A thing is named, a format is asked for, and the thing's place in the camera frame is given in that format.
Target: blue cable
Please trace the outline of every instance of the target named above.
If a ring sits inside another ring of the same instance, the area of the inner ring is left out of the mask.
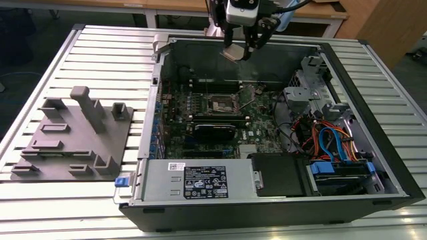
[[[347,158],[347,155],[346,155],[346,152],[343,150],[343,146],[342,146],[342,138],[341,138],[341,135],[338,133],[338,131],[331,128],[331,127],[326,127],[321,130],[321,133],[319,133],[319,145],[321,145],[321,148],[322,150],[326,152],[326,154],[330,156],[331,158],[331,162],[334,161],[334,155],[333,153],[327,150],[325,144],[323,144],[323,134],[326,132],[326,130],[330,129],[334,133],[334,136],[335,136],[335,140],[337,140],[337,149],[338,149],[338,154],[339,154],[339,157],[341,157],[341,160],[342,161],[349,161],[349,158]]]
[[[301,0],[291,0],[291,2],[289,2],[289,4],[287,4],[287,8],[289,7],[294,7],[297,4],[299,4],[301,3]],[[291,19],[293,19],[293,17],[294,17],[294,14],[295,14],[295,10],[294,11],[289,11],[289,12],[286,12],[286,13],[282,13],[282,15],[279,16],[279,19],[281,19],[281,25],[279,25],[279,27],[278,27],[278,29],[277,29],[277,31],[278,32],[283,32],[286,29],[287,29],[287,27],[289,27],[289,24],[290,24],[290,22],[291,22]]]

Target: wire bundle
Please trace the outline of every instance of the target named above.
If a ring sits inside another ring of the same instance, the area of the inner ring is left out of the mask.
[[[321,130],[321,132],[317,129],[317,125],[323,125],[325,128]],[[353,162],[358,161],[357,154],[355,154],[355,146],[354,146],[354,140],[351,139],[351,136],[345,132],[345,130],[335,126],[333,123],[330,123],[326,120],[315,120],[311,128],[311,139],[314,139],[314,157],[313,159],[327,159],[331,160],[334,158],[335,161],[339,161],[331,154],[329,150],[326,150],[326,147],[323,145],[323,133],[329,131],[334,134],[335,136],[335,141],[337,141],[337,149],[338,149],[338,154],[341,157],[342,161],[350,160]],[[350,143],[342,141],[342,136],[346,138],[351,139]],[[321,155],[321,149],[325,151],[327,155]]]

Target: wooden table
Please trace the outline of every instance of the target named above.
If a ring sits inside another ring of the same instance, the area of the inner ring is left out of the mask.
[[[209,16],[206,0],[0,0],[0,7],[145,14],[149,28],[158,28],[159,15]],[[334,38],[347,18],[329,3],[311,2],[291,21],[327,25],[323,37]]]
[[[145,8],[154,10],[147,14],[149,23],[157,22],[157,15],[209,16],[206,0],[146,0]],[[291,22],[325,24],[327,28],[323,37],[334,38],[347,18],[349,14],[335,11],[331,4],[311,2],[297,10]]]

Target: motherboard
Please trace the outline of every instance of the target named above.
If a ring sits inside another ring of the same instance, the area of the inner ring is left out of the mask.
[[[267,91],[266,85],[237,84],[219,90],[195,90],[175,82],[165,86],[167,159],[239,159],[283,152],[273,118],[278,92]]]

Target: gray 3d printed part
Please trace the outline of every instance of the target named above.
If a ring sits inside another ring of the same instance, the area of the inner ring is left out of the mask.
[[[103,107],[86,86],[75,86],[70,96],[79,106],[46,99],[46,117],[12,168],[12,180],[111,181],[119,175],[134,109],[122,102]]]

